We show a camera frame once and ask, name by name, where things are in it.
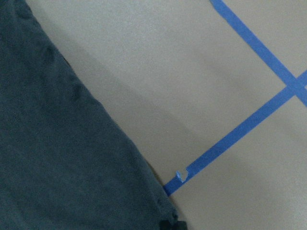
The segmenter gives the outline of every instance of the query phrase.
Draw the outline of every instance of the beige floor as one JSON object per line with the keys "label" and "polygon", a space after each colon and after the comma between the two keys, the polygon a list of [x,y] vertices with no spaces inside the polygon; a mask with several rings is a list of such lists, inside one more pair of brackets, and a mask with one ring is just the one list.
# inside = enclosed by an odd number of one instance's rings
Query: beige floor
{"label": "beige floor", "polygon": [[[209,0],[27,2],[164,184],[285,87]],[[307,69],[307,1],[225,3]],[[176,191],[189,229],[307,229],[306,130],[294,97]]]}

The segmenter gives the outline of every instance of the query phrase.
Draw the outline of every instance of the dark blue cloth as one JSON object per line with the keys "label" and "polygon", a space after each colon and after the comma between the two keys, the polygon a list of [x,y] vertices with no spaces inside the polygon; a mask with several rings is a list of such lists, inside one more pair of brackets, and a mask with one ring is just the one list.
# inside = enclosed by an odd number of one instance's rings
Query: dark blue cloth
{"label": "dark blue cloth", "polygon": [[165,221],[179,223],[135,145],[26,2],[0,0],[0,229],[158,230]]}

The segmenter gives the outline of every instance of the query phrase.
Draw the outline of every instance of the dark gray fabric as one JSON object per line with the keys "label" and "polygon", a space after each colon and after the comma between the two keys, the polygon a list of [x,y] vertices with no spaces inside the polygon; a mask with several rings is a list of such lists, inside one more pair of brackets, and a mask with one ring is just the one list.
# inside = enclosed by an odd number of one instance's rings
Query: dark gray fabric
{"label": "dark gray fabric", "polygon": [[24,0],[0,0],[0,229],[158,230],[177,214]]}

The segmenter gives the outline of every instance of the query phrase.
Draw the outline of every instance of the concrete floor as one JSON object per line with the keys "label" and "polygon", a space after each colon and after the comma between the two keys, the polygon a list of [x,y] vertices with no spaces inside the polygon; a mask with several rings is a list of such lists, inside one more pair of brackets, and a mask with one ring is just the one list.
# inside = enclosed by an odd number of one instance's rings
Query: concrete floor
{"label": "concrete floor", "polygon": [[[285,87],[209,0],[27,2],[163,184]],[[307,69],[307,1],[224,2]],[[306,130],[293,97],[171,195],[189,230],[307,229]]]}

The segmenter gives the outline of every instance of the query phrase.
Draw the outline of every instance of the blue tape strip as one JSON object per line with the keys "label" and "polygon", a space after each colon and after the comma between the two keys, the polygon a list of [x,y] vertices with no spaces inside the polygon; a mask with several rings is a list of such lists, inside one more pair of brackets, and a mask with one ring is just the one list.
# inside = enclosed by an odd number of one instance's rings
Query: blue tape strip
{"label": "blue tape strip", "polygon": [[258,56],[274,73],[290,87],[295,95],[307,106],[307,91],[280,60],[244,25],[244,23],[223,3],[222,0],[210,0],[216,11],[249,44]]}
{"label": "blue tape strip", "polygon": [[[307,85],[307,71],[302,73],[297,80],[302,85]],[[192,164],[187,167],[188,176],[185,181],[182,181],[180,174],[177,173],[166,185],[164,190],[168,196],[172,195],[177,189],[188,182],[192,177],[203,170],[207,165],[224,153],[227,149],[237,143],[243,136],[249,133],[253,128],[259,125],[267,117],[273,114],[283,104],[289,101],[294,96],[290,87],[287,86],[264,104],[260,109],[254,112],[249,118],[237,126],[234,130],[228,133],[224,138],[218,141],[214,146],[208,149],[204,154],[197,158]]]}
{"label": "blue tape strip", "polygon": [[251,46],[259,57],[275,72],[275,74],[286,84],[286,87],[264,104],[259,110],[242,122],[238,127],[228,133],[214,146],[197,158],[187,167],[188,176],[182,180],[180,173],[177,173],[165,186],[164,190],[168,196],[189,181],[192,177],[203,170],[218,156],[238,142],[243,136],[259,125],[267,117],[273,114],[284,103],[296,95],[302,103],[307,106],[307,71],[297,79],[292,73],[276,58],[276,56],[240,21],[240,19],[221,1],[211,0],[214,8],[224,17],[234,30]]}

